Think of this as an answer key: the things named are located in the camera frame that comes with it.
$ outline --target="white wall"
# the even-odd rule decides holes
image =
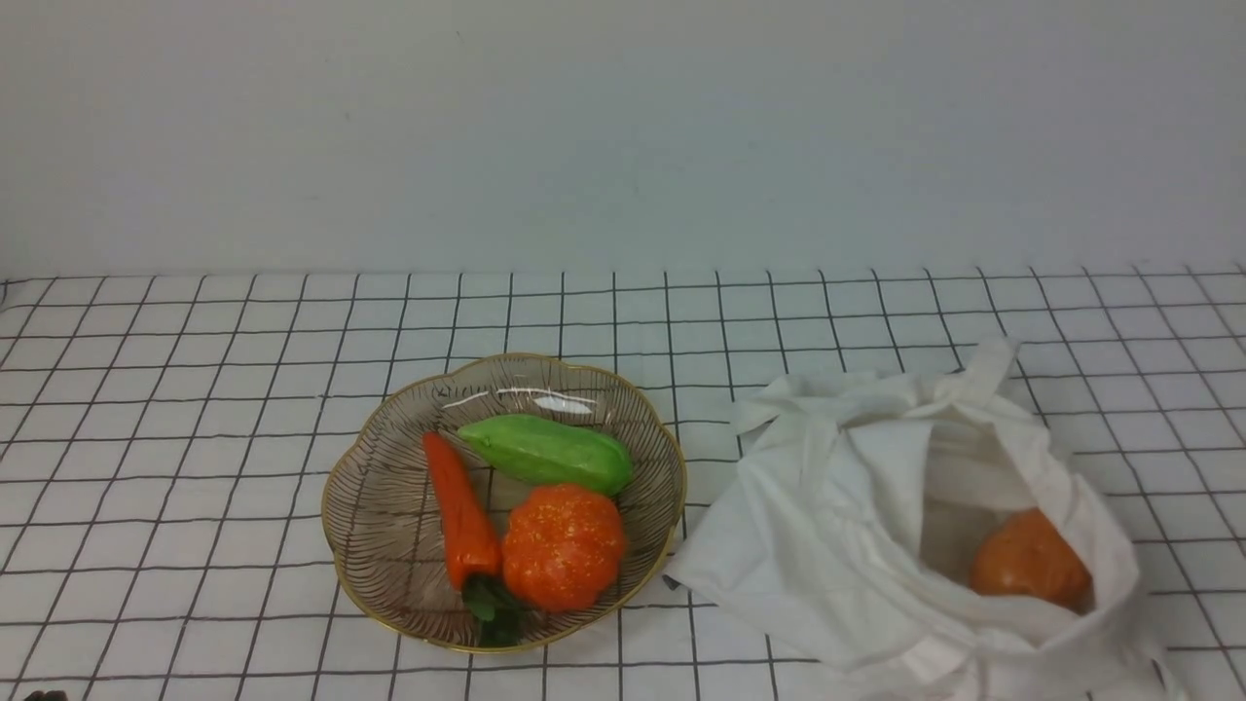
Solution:
[[[1246,255],[1244,0],[5,0],[0,271]]]

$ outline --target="orange object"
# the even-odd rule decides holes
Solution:
[[[608,497],[577,484],[537,487],[511,512],[503,580],[551,614],[587,609],[618,578],[625,550],[623,518]]]
[[[441,506],[441,532],[446,542],[446,573],[456,591],[471,575],[500,576],[502,548],[488,514],[476,501],[467,468],[455,447],[441,435],[424,435],[432,492]]]
[[[1014,514],[978,549],[969,588],[983,596],[1035,596],[1077,609],[1090,573],[1043,512]]]

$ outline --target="gold rim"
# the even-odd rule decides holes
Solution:
[[[507,360],[507,359],[531,359],[531,360],[538,360],[538,361],[548,361],[548,362],[551,362],[551,364],[553,364],[556,366],[562,366],[563,369],[572,370],[572,371],[589,371],[589,372],[601,374],[603,376],[607,376],[607,377],[611,377],[611,379],[618,381],[621,385],[623,385],[623,387],[627,387],[633,393],[635,393],[635,396],[640,398],[640,403],[644,406],[644,408],[649,411],[649,416],[653,418],[653,422],[658,426],[658,428],[662,431],[662,433],[667,437],[668,441],[670,441],[670,445],[674,446],[674,448],[675,448],[675,458],[679,461],[679,478],[680,478],[679,479],[679,494],[678,494],[678,497],[679,497],[679,508],[675,512],[675,517],[677,518],[674,519],[674,523],[672,523],[670,527],[667,529],[667,540],[662,545],[662,553],[658,555],[657,560],[654,560],[653,567],[649,568],[649,572],[645,573],[645,575],[643,578],[640,578],[640,581],[637,583],[635,586],[633,586],[629,591],[627,591],[625,594],[623,594],[622,596],[619,596],[618,601],[616,601],[614,604],[612,604],[608,609],[606,609],[604,611],[602,611],[601,615],[598,615],[593,620],[586,621],[586,623],[582,623],[582,624],[578,624],[578,625],[574,625],[574,626],[571,626],[567,630],[556,633],[553,635],[542,637],[540,640],[533,640],[532,642],[525,642],[522,645],[512,645],[510,647],[472,647],[472,646],[467,646],[467,645],[452,645],[450,642],[445,642],[445,641],[441,641],[441,640],[435,640],[435,639],[431,639],[431,637],[424,637],[422,635],[420,635],[420,634],[417,634],[415,631],[406,630],[406,629],[391,625],[389,621],[386,621],[385,619],[383,619],[376,611],[374,611],[371,606],[369,606],[368,604],[365,604],[363,600],[359,599],[359,595],[355,594],[355,590],[350,586],[348,578],[343,573],[343,562],[341,562],[341,558],[338,555],[338,552],[334,550],[334,548],[333,548],[333,539],[329,537],[329,524],[326,524],[325,519],[324,519],[325,507],[326,507],[328,499],[329,499],[329,486],[333,483],[334,477],[338,474],[338,469],[341,468],[341,464],[345,462],[346,456],[354,453],[355,449],[359,448],[359,445],[360,445],[360,442],[363,442],[364,436],[371,428],[373,420],[376,418],[376,415],[379,415],[381,412],[381,410],[384,410],[385,407],[388,407],[391,402],[394,402],[395,400],[397,400],[397,397],[400,395],[404,395],[404,393],[406,393],[410,390],[420,387],[421,385],[426,385],[426,383],[430,383],[430,382],[436,382],[439,380],[446,380],[446,379],[454,377],[454,376],[456,376],[456,375],[466,371],[467,369],[478,366],[481,364],[487,364],[487,362],[493,362],[493,361],[503,361],[503,360]],[[608,615],[618,611],[619,609],[622,609],[624,604],[627,604],[633,596],[635,596],[637,594],[639,594],[640,590],[644,589],[644,586],[647,584],[649,584],[649,581],[653,580],[654,576],[657,576],[658,572],[662,570],[662,565],[665,564],[667,558],[670,557],[670,545],[675,540],[675,532],[679,528],[679,519],[683,518],[684,506],[687,503],[687,499],[688,499],[688,463],[684,459],[684,451],[683,451],[683,448],[680,448],[679,442],[675,440],[675,436],[673,433],[670,433],[670,430],[668,430],[667,426],[664,423],[662,423],[662,416],[658,415],[658,410],[653,406],[652,402],[649,402],[649,398],[644,396],[644,392],[642,392],[640,388],[638,388],[634,385],[632,385],[630,382],[628,382],[627,379],[619,376],[618,374],[612,374],[611,371],[602,370],[602,369],[598,369],[598,367],[594,367],[594,366],[573,366],[571,364],[564,364],[564,362],[559,361],[558,359],[551,359],[549,356],[541,356],[540,354],[498,354],[496,356],[487,356],[485,359],[480,359],[478,361],[472,361],[472,362],[467,364],[466,366],[455,370],[454,372],[442,374],[442,375],[432,376],[432,377],[426,377],[424,380],[412,382],[411,385],[409,385],[409,386],[404,387],[402,390],[399,390],[397,392],[395,392],[395,393],[390,395],[389,397],[386,397],[385,401],[380,403],[380,406],[378,406],[375,410],[373,410],[373,413],[368,416],[368,421],[364,422],[363,428],[359,430],[359,436],[355,437],[355,442],[351,443],[350,448],[348,448],[345,451],[345,453],[341,454],[341,458],[338,458],[338,462],[334,463],[333,469],[329,471],[329,477],[326,477],[325,481],[324,481],[324,491],[320,493],[320,529],[324,532],[325,543],[329,544],[329,550],[333,553],[333,570],[334,570],[334,573],[338,576],[338,585],[341,588],[343,591],[346,593],[346,596],[351,600],[351,603],[355,604],[355,606],[360,611],[364,613],[365,616],[368,616],[369,619],[379,623],[380,625],[383,625],[383,626],[392,630],[394,633],[397,633],[400,635],[405,635],[407,637],[414,637],[416,640],[422,640],[424,642],[427,642],[430,645],[436,645],[437,647],[444,647],[446,650],[454,650],[456,652],[471,652],[473,655],[505,655],[505,654],[510,654],[510,652],[523,652],[526,650],[535,650],[537,647],[543,647],[546,645],[549,645],[552,642],[562,640],[563,637],[567,637],[568,635],[571,635],[571,634],[573,634],[576,631],[579,631],[581,629],[583,629],[586,626],[589,626],[589,625],[592,625],[592,624],[602,620],[603,618],[606,618],[606,616],[608,616]]]

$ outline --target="grid tablecloth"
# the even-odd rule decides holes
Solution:
[[[325,477],[386,393],[525,350],[645,391],[688,457],[687,534],[733,477],[736,397],[784,372],[951,372],[1001,331],[1025,341],[1006,393],[1138,544],[1177,674],[1246,699],[1239,264],[0,289],[0,699],[834,700],[816,664],[660,583],[527,654],[400,639],[336,588]]]

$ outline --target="green gourd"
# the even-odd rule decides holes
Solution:
[[[627,448],[587,428],[532,415],[503,415],[457,433],[495,469],[528,484],[572,483],[614,497],[632,482]]]

